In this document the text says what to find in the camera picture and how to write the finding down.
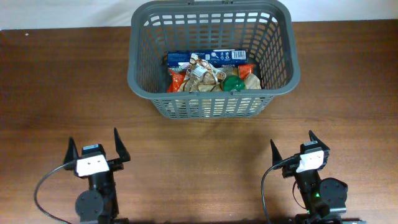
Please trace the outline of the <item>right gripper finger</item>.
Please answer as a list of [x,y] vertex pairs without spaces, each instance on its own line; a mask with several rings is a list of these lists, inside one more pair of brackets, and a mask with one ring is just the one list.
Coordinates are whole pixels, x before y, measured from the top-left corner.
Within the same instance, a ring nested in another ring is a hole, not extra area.
[[308,132],[309,138],[311,141],[316,141],[318,146],[322,148],[323,151],[330,151],[330,148],[323,142],[321,141],[312,130]]
[[270,140],[270,144],[271,144],[271,151],[272,151],[272,165],[275,167],[278,167],[279,164],[282,162],[282,157],[272,139]]

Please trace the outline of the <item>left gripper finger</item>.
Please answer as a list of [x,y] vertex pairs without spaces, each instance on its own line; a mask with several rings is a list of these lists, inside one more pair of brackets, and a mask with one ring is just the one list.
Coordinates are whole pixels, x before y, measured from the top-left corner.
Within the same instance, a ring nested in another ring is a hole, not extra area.
[[114,128],[114,141],[116,146],[116,152],[119,155],[121,162],[128,162],[131,160],[131,156],[123,144],[117,128]]
[[75,163],[78,159],[78,152],[76,148],[75,141],[72,137],[69,138],[68,140],[68,149],[65,154],[63,163],[64,164],[69,164],[69,163]]

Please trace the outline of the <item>beige pouch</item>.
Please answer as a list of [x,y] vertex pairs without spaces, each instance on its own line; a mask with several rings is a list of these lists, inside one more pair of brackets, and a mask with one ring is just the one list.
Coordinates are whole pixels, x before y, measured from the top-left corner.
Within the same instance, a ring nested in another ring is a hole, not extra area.
[[[214,79],[216,84],[223,82],[226,78],[226,74],[220,71],[218,68],[203,67],[201,64],[189,65],[186,68],[177,68],[186,70],[186,74],[189,76],[189,84],[198,84],[204,78]],[[174,93],[199,93],[200,91],[188,92],[180,91]],[[203,98],[199,99],[197,96],[193,96],[191,99],[176,99],[169,100],[166,104],[166,112],[171,118],[209,118],[214,117],[213,112],[215,108],[216,98]]]
[[[226,76],[223,82],[214,85],[206,83],[207,80],[203,79],[203,83],[198,86],[199,91],[235,93],[241,90],[261,89],[260,79],[253,73],[248,73],[243,78],[237,75]],[[217,98],[214,102],[214,117],[252,116],[264,109],[264,98],[260,97]]]

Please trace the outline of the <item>green lid jar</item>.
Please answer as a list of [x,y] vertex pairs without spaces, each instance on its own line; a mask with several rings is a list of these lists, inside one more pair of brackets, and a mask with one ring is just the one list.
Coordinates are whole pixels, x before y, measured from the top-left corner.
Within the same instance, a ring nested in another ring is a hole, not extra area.
[[228,76],[222,83],[223,91],[240,91],[245,89],[244,80],[239,76]]

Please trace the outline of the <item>orange pasta package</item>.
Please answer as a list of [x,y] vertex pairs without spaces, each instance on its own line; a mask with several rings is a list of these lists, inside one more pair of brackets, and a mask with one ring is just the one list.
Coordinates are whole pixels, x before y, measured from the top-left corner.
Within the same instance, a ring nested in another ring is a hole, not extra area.
[[[245,64],[239,65],[237,67],[229,66],[229,67],[221,67],[218,68],[220,71],[228,76],[239,76],[241,79],[244,80],[245,83],[245,90],[260,90],[261,89],[261,81],[260,79],[254,74],[254,67],[255,64]],[[169,74],[172,77],[172,83],[169,85],[167,93],[174,93],[180,91],[200,91],[200,92],[216,92],[216,91],[223,91],[222,83],[216,84],[214,79],[204,78],[198,84],[189,84],[189,76],[186,74],[186,70],[181,70],[177,68],[170,68]]]

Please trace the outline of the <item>blue cardboard box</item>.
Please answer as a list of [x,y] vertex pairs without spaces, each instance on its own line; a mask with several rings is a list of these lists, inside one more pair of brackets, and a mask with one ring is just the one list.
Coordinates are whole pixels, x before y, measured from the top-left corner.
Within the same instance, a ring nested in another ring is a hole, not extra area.
[[215,68],[239,66],[247,64],[248,57],[245,50],[199,50],[179,51],[167,53],[167,66],[169,68],[186,68],[189,65],[201,64],[203,67],[210,65]]

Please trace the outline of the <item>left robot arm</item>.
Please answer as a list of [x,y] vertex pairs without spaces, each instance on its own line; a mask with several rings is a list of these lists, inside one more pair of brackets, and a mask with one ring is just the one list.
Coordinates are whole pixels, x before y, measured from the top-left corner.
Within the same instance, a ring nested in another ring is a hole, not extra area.
[[75,201],[75,211],[80,223],[129,223],[128,218],[118,218],[119,206],[114,173],[124,169],[124,163],[131,160],[118,130],[114,129],[114,141],[118,158],[107,160],[102,144],[82,147],[78,153],[74,139],[70,138],[63,164],[65,170],[87,179],[89,188]]

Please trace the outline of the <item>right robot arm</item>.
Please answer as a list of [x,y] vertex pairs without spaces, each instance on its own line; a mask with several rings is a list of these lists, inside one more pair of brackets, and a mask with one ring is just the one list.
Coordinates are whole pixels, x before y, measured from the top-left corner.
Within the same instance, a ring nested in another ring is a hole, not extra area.
[[294,177],[306,213],[298,214],[294,223],[342,223],[346,212],[348,185],[336,178],[321,179],[319,171],[327,164],[330,148],[312,132],[310,141],[300,145],[300,152],[283,159],[273,141],[272,170],[281,169],[283,178]]

